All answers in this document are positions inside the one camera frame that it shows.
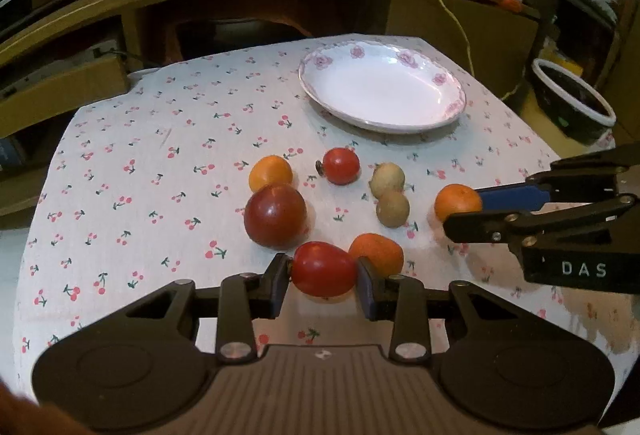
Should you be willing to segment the small orange tangerine back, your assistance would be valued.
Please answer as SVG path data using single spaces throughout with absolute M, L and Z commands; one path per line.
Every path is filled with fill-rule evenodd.
M 251 192 L 257 192 L 270 184 L 292 184 L 293 169 L 285 158 L 268 155 L 261 158 L 248 175 L 248 187 Z

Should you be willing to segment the wooden TV cabinet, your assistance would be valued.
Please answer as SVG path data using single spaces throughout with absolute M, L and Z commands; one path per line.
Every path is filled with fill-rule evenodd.
M 50 172 L 83 173 L 137 194 L 203 189 L 253 158 L 250 128 L 276 123 L 270 97 L 298 94 L 312 48 L 352 35 L 423 39 L 471 60 L 497 95 L 515 85 L 537 21 L 497 0 L 78 0 L 1 45 L 1 71 L 30 73 L 114 39 L 114 50 L 66 66 L 1 99 L 1 135 L 27 151 L 1 173 L 1 210 L 35 206 Z

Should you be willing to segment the large dark red tomato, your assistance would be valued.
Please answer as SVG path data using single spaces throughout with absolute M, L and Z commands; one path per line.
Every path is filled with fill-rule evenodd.
M 288 249 L 307 230 L 307 207 L 288 184 L 268 184 L 255 192 L 244 208 L 247 236 L 262 247 Z

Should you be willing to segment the black waste bin white rim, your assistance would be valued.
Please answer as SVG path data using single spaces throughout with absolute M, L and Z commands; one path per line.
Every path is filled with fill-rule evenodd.
M 530 78 L 540 109 L 570 139 L 591 146 L 616 123 L 612 106 L 581 77 L 536 58 Z

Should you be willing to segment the white floral plate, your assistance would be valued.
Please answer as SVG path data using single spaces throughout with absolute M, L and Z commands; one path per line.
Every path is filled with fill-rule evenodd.
M 374 40 L 321 46 L 297 70 L 305 94 L 340 120 L 371 132 L 414 135 L 458 121 L 463 86 L 422 52 Z

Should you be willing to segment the small red object on cabinet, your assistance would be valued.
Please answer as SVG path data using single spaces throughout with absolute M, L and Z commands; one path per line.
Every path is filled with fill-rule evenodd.
M 519 0 L 500 0 L 499 7 L 512 13 L 520 13 L 523 10 L 523 5 Z

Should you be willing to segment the tan longan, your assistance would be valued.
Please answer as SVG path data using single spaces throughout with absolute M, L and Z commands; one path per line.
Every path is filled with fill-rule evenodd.
M 395 229 L 405 225 L 409 214 L 410 203 L 400 191 L 385 191 L 376 204 L 376 217 L 386 228 Z
M 406 176 L 404 171 L 395 163 L 382 163 L 375 167 L 369 188 L 375 199 L 380 199 L 387 191 L 404 190 Z

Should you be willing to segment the small red tomato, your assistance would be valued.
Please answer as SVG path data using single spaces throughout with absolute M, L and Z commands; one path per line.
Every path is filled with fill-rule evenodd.
M 326 151 L 322 160 L 316 162 L 320 176 L 331 184 L 346 186 L 356 181 L 360 174 L 360 161 L 356 153 L 347 148 L 333 148 Z

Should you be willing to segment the cherry print tablecloth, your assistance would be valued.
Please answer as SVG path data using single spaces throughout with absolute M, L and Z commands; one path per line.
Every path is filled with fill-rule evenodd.
M 639 355 L 627 296 L 527 283 L 502 245 L 448 241 L 433 214 L 447 184 L 512 184 L 552 149 L 460 72 L 456 124 L 386 137 L 314 108 L 297 76 L 315 40 L 179 62 L 134 77 L 127 94 L 85 106 L 56 148 L 17 285 L 16 384 L 32 389 L 49 346 L 179 278 L 213 287 L 259 273 L 271 252 L 243 224 L 256 182 L 303 195 L 309 239 L 348 249 L 386 240 L 394 267 L 443 288 L 470 280 L 602 349 L 617 381 Z

